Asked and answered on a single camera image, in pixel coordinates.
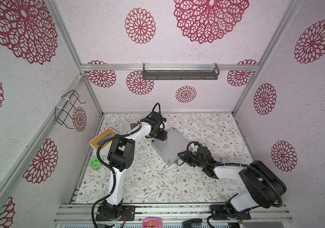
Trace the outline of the silver aluminium poker case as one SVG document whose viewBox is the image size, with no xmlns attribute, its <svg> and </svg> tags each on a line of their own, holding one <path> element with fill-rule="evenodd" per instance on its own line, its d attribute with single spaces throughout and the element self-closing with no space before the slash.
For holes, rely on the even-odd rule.
<svg viewBox="0 0 325 228">
<path fill-rule="evenodd" d="M 165 141 L 154 139 L 152 140 L 152 146 L 169 167 L 179 160 L 178 154 L 186 151 L 189 142 L 179 131 L 172 128 L 167 131 Z"/>
</svg>

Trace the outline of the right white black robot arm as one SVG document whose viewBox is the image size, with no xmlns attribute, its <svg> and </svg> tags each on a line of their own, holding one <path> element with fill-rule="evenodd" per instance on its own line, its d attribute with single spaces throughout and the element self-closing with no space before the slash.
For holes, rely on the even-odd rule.
<svg viewBox="0 0 325 228">
<path fill-rule="evenodd" d="M 250 164 L 216 161 L 210 150 L 199 142 L 188 143 L 178 157 L 191 167 L 200 167 L 213 179 L 242 181 L 246 191 L 236 194 L 224 203 L 227 214 L 242 214 L 262 207 L 280 208 L 282 195 L 287 187 L 263 162 L 255 160 Z"/>
</svg>

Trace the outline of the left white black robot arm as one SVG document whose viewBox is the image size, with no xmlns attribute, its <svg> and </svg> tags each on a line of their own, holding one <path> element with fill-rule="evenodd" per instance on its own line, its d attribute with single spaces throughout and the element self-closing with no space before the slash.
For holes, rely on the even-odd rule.
<svg viewBox="0 0 325 228">
<path fill-rule="evenodd" d="M 128 133 L 107 139 L 96 151 L 98 161 L 111 172 L 110 185 L 107 196 L 97 200 L 99 216 L 116 220 L 122 214 L 123 183 L 126 171 L 134 161 L 135 146 L 143 138 L 152 138 L 160 141 L 167 139 L 165 131 L 166 118 L 161 114 L 161 106 L 156 103 L 152 111 L 136 123 Z"/>
</svg>

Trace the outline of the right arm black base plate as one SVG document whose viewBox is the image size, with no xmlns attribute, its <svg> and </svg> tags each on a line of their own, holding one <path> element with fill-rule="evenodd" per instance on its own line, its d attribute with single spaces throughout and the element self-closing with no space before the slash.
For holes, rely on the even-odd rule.
<svg viewBox="0 0 325 228">
<path fill-rule="evenodd" d="M 225 204 L 210 205 L 213 220 L 250 220 L 249 211 L 236 211 L 233 207 Z"/>
</svg>

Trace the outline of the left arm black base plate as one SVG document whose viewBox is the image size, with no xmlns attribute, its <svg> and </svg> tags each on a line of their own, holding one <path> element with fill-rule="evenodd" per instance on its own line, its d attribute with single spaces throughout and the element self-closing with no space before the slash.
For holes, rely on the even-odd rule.
<svg viewBox="0 0 325 228">
<path fill-rule="evenodd" d="M 135 206 L 99 206 L 96 221 L 133 221 Z"/>
</svg>

